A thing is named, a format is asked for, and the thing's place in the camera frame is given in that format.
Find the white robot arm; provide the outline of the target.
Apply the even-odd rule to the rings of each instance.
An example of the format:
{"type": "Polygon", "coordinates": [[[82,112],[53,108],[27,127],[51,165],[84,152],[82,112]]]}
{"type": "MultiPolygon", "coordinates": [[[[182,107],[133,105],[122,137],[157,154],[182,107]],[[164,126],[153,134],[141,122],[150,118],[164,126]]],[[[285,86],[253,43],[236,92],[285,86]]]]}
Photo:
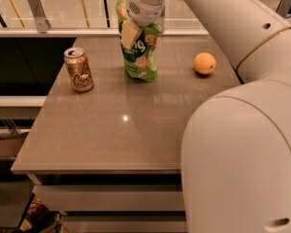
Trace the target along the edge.
{"type": "MultiPolygon", "coordinates": [[[[181,182],[189,233],[291,233],[291,24],[259,0],[183,0],[243,83],[188,120],[181,182]]],[[[164,0],[128,0],[140,26],[164,0]]]]}

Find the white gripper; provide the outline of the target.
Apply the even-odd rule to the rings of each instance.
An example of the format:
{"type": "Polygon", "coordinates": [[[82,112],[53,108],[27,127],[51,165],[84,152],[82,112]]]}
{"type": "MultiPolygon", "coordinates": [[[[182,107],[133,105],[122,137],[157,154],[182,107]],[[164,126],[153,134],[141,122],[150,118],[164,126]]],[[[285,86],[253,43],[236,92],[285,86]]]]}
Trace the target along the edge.
{"type": "Polygon", "coordinates": [[[154,23],[162,14],[165,0],[127,0],[129,16],[122,23],[121,44],[130,50],[142,33],[140,26],[154,23]]]}

